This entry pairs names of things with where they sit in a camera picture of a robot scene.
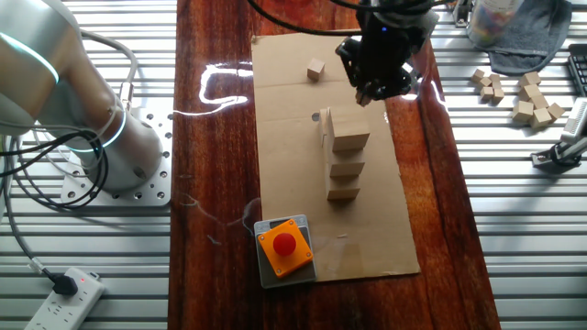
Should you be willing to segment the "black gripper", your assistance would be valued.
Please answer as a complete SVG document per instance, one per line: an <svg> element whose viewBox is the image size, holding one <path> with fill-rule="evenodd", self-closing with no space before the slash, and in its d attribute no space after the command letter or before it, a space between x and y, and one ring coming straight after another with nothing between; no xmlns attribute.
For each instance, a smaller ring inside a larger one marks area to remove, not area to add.
<svg viewBox="0 0 587 330"><path fill-rule="evenodd" d="M346 37L336 47L349 83L355 88L356 103L367 106L373 99L384 100L408 94L412 70L405 62L422 47L425 31L418 26L390 26L374 12L359 11L360 38Z"/></svg>

